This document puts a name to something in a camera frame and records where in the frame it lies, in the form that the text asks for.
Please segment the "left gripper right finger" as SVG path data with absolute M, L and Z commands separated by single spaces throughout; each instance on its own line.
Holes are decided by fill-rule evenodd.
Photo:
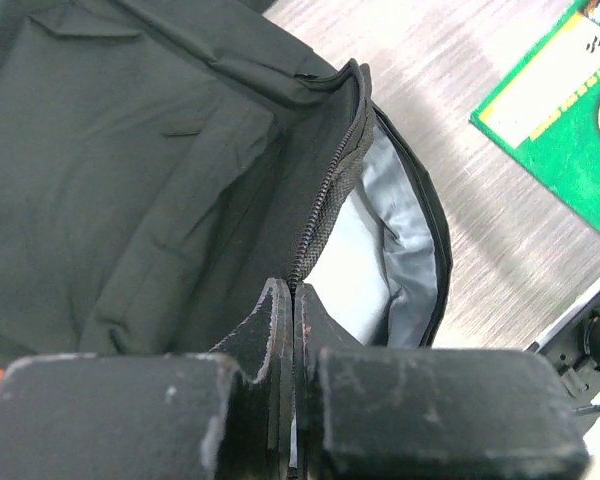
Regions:
M 359 343 L 295 292 L 302 479 L 578 479 L 589 455 L 542 356 Z

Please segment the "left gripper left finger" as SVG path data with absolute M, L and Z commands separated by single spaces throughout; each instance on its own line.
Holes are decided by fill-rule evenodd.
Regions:
M 0 380 L 0 479 L 283 479 L 293 302 L 268 280 L 206 353 L 25 357 Z

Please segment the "black student backpack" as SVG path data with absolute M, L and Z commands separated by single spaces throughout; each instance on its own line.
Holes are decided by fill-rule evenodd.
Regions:
M 452 268 L 430 176 L 372 102 L 259 1 L 0 1 L 0 369 L 200 352 L 325 249 L 326 305 L 428 346 Z

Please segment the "green white book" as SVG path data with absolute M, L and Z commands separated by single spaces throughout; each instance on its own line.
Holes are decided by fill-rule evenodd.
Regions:
M 600 1 L 576 1 L 471 123 L 600 234 Z

